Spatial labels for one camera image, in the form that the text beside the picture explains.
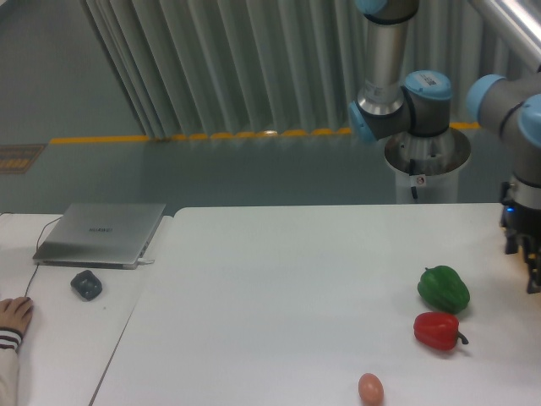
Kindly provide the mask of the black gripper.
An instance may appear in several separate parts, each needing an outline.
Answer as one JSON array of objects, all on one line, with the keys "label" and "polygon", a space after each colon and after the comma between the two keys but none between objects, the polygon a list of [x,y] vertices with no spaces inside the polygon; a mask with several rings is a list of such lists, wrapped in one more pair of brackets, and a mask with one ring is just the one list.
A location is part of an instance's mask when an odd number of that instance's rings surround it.
[{"label": "black gripper", "polygon": [[522,246],[527,266],[527,293],[540,292],[540,187],[523,183],[519,178],[500,186],[503,211],[500,225],[504,228],[505,254],[514,255]]}]

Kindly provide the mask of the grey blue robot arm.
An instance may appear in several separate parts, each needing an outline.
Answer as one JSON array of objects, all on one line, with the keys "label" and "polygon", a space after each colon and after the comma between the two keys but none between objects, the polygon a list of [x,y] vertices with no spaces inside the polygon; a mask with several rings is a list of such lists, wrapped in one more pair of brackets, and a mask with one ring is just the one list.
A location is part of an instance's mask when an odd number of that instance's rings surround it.
[{"label": "grey blue robot arm", "polygon": [[[359,1],[368,21],[368,62],[362,90],[348,108],[352,132],[366,141],[386,140],[385,158],[411,182],[464,165],[468,140],[450,127],[451,82],[432,70],[401,77],[407,26],[416,1]],[[509,80],[489,74],[467,93],[466,106],[479,125],[495,134],[512,156],[512,176],[500,190],[505,252],[522,253],[527,291],[540,289],[540,11],[532,1],[476,1],[474,9],[530,69]]]}]

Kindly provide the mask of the striped sleeve forearm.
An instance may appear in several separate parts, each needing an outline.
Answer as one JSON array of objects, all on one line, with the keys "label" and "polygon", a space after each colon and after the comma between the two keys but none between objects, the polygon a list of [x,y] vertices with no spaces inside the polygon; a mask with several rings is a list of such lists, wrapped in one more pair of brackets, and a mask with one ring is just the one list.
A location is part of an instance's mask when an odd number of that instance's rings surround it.
[{"label": "striped sleeve forearm", "polygon": [[1,329],[1,405],[18,403],[19,346],[22,336],[15,330]]}]

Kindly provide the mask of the person's hand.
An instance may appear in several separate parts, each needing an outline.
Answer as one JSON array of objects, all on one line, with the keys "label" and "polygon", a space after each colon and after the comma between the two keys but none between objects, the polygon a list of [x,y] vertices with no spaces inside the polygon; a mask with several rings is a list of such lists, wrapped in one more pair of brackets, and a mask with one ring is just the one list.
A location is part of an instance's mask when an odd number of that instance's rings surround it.
[{"label": "person's hand", "polygon": [[31,311],[24,314],[20,306],[29,297],[18,297],[16,299],[4,299],[0,303],[0,323],[2,330],[9,330],[19,333],[22,337],[25,335],[33,316],[33,307]]}]

